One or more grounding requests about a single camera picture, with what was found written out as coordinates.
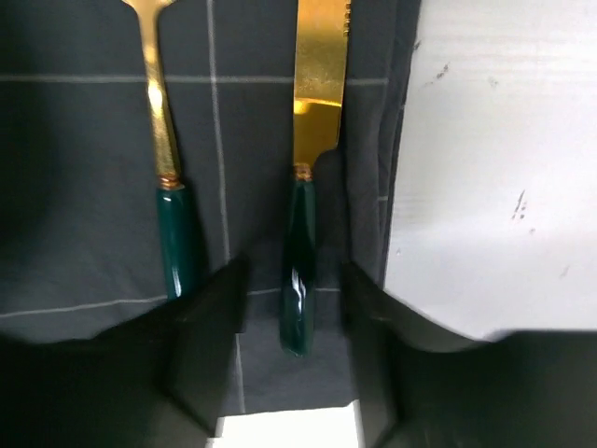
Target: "dark gray napkin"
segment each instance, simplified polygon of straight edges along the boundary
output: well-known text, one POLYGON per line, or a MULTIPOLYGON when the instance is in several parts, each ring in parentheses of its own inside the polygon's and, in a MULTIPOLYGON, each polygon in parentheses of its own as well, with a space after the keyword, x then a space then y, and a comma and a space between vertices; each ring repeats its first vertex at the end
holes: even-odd
MULTIPOLYGON (((253 261, 225 413, 354 399, 338 266, 380 280, 419 0, 354 0, 341 141, 318 162, 310 358, 277 337, 297 3, 177 0, 160 46, 211 270, 253 261)), ((0 13, 0 330, 86 338, 164 300, 145 72, 120 0, 6 0, 0 13)))

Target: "dark green handle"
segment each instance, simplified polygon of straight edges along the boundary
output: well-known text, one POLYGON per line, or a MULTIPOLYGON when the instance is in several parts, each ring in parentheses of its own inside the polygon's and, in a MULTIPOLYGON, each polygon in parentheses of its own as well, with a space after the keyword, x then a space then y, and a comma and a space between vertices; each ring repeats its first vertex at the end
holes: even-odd
POLYGON ((201 228, 190 191, 158 189, 161 256, 168 299, 199 287, 206 272, 201 228))
POLYGON ((280 343, 296 357, 311 351, 314 290, 315 188, 312 181, 295 180, 285 235, 280 343))

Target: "scratch mark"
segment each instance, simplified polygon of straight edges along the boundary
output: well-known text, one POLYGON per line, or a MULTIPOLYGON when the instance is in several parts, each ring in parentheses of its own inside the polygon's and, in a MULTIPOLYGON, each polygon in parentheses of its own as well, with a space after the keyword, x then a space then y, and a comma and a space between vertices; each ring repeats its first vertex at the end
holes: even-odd
POLYGON ((436 75, 436 79, 442 79, 443 77, 446 76, 446 74, 450 71, 450 63, 447 63, 446 65, 444 65, 444 68, 441 69, 441 72, 439 72, 436 75))
POLYGON ((566 277, 566 275, 568 275, 568 271, 570 271, 570 265, 567 264, 565 268, 563 268, 562 273, 560 274, 560 279, 562 280, 563 278, 566 277))
POLYGON ((519 210, 521 209, 522 206, 522 199, 524 199, 524 193, 526 192, 526 189, 524 189, 521 192, 521 195, 519 196, 519 199, 516 203, 516 208, 514 209, 514 214, 512 215, 512 219, 516 218, 516 214, 519 213, 519 210))

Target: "black cloth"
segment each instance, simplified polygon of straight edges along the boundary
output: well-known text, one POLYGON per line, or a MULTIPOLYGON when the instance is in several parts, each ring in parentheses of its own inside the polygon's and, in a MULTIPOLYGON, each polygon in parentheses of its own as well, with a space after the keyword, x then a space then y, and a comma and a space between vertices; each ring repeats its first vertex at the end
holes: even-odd
MULTIPOLYGON (((381 280, 419 0, 354 0, 340 146, 317 163, 312 356, 279 348, 297 2, 176 0, 160 48, 214 272, 253 265, 225 414, 354 399, 339 260, 381 280)), ((120 0, 5 0, 0 12, 0 331, 89 338, 164 300, 145 72, 120 0)))

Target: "cutlery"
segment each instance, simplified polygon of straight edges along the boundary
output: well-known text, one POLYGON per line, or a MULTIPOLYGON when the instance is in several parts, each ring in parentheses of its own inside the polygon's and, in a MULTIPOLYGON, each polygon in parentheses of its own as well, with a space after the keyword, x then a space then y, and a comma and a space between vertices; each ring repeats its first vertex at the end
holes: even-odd
POLYGON ((180 178, 180 162, 158 47, 158 16, 174 0, 122 0, 137 13, 146 66, 158 177, 158 219, 169 299, 193 291, 202 280, 200 227, 193 198, 180 178))
POLYGON ((312 168, 338 144, 350 0, 298 0, 294 84, 294 179, 286 228, 280 342, 305 357, 312 346, 315 286, 315 188, 312 168))

